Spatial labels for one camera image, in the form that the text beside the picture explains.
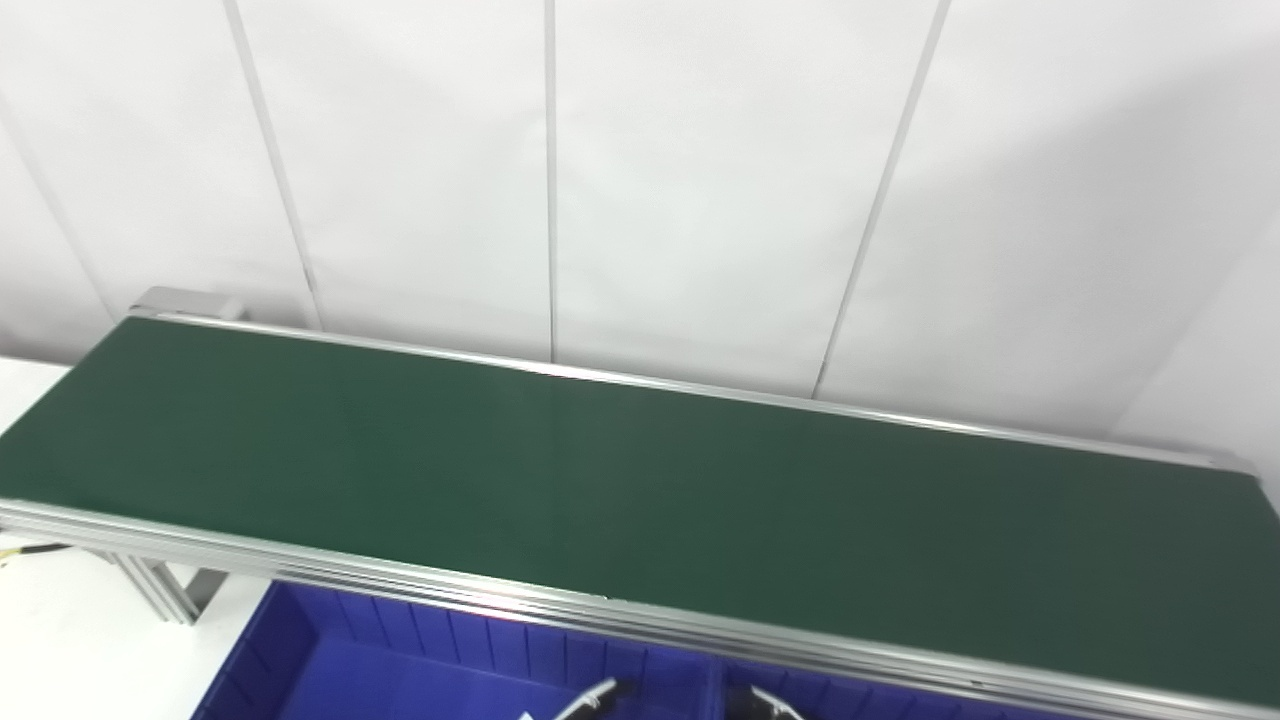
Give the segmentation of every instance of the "green conveyor belt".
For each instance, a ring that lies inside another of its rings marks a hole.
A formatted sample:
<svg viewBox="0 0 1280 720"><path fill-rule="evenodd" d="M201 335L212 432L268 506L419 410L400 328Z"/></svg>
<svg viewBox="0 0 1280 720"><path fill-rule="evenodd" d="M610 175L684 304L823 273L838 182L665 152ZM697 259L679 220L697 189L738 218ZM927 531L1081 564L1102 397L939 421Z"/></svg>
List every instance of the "green conveyor belt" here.
<svg viewBox="0 0 1280 720"><path fill-rule="evenodd" d="M0 497L1280 707L1226 470L132 318Z"/></svg>

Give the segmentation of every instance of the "white wall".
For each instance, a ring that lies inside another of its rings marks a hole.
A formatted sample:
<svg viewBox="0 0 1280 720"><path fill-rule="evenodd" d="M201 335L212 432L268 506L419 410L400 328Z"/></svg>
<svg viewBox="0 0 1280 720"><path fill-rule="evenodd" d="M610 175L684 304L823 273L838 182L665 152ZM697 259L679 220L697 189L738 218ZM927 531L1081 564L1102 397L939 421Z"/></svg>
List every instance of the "white wall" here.
<svg viewBox="0 0 1280 720"><path fill-rule="evenodd" d="M173 284L1280 480L1271 0L0 0L0 352Z"/></svg>

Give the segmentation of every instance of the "conveyor belt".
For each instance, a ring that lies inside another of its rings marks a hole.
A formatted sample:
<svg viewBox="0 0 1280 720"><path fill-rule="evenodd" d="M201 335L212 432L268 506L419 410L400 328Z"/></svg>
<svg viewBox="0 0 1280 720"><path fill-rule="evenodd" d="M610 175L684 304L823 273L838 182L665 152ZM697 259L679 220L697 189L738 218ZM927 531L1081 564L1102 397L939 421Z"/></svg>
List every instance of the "conveyor belt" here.
<svg viewBox="0 0 1280 720"><path fill-rule="evenodd" d="M0 498L210 568L1082 715L1280 717L1280 523L1203 457L129 318L0 437Z"/></svg>

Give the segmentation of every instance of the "white table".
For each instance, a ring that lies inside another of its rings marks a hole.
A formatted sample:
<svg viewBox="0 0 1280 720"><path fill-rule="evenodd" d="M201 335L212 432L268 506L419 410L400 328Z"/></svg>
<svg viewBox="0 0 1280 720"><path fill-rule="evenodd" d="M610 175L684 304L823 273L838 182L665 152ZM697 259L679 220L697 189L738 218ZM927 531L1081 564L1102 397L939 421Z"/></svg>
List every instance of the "white table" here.
<svg viewBox="0 0 1280 720"><path fill-rule="evenodd" d="M0 357L0 432L64 373ZM0 532L0 548L32 542ZM82 550L0 564L5 720L189 717L268 585L230 575L196 625L183 626L157 620L119 568Z"/></svg>

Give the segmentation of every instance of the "blue storage bin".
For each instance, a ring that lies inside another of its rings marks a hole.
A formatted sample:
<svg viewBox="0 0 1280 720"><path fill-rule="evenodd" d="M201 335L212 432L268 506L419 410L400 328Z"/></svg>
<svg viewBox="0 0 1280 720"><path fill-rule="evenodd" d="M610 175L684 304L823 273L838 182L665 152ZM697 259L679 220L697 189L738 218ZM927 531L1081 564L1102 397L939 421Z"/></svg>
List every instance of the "blue storage bin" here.
<svg viewBox="0 0 1280 720"><path fill-rule="evenodd" d="M605 678L607 720L723 720L756 685L806 720L1061 720L979 701L274 583L196 720L552 720Z"/></svg>

